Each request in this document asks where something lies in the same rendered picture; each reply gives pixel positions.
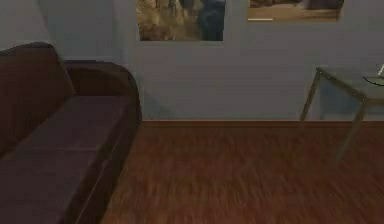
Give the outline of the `brown rocky landscape picture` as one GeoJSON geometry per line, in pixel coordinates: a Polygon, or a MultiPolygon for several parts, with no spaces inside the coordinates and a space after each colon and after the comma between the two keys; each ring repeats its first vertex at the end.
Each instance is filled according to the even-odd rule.
{"type": "Polygon", "coordinates": [[[141,41],[224,39],[226,0],[136,0],[141,41]]]}

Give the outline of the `dark brown sofa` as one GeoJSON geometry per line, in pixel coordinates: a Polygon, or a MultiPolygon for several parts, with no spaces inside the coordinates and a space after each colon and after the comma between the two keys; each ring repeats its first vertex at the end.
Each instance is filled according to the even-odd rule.
{"type": "Polygon", "coordinates": [[[100,224],[141,121],[123,66],[0,50],[0,224],[100,224]]]}

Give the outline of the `olive metal glass table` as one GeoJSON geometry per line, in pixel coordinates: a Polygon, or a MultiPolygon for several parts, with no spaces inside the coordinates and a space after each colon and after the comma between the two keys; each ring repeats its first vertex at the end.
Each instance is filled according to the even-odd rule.
{"type": "Polygon", "coordinates": [[[347,94],[359,102],[359,108],[352,120],[351,128],[335,154],[335,160],[340,161],[357,131],[362,125],[363,119],[369,107],[384,106],[384,86],[368,82],[367,75],[357,69],[348,67],[318,66],[315,68],[315,76],[311,84],[307,99],[300,115],[300,125],[303,126],[309,108],[312,104],[316,89],[321,79],[344,90],[347,94]]]}

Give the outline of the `dark round dish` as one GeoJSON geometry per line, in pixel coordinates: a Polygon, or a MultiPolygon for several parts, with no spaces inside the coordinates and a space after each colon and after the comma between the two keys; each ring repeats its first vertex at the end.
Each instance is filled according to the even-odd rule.
{"type": "Polygon", "coordinates": [[[364,76],[363,79],[373,85],[384,86],[384,78],[383,77],[367,77],[364,76]]]}

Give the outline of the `tan landscape wall picture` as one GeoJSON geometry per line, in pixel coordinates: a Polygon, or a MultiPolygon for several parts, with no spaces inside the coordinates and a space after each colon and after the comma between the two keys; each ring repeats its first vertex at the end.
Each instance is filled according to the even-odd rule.
{"type": "Polygon", "coordinates": [[[336,22],[344,0],[248,0],[248,22],[336,22]]]}

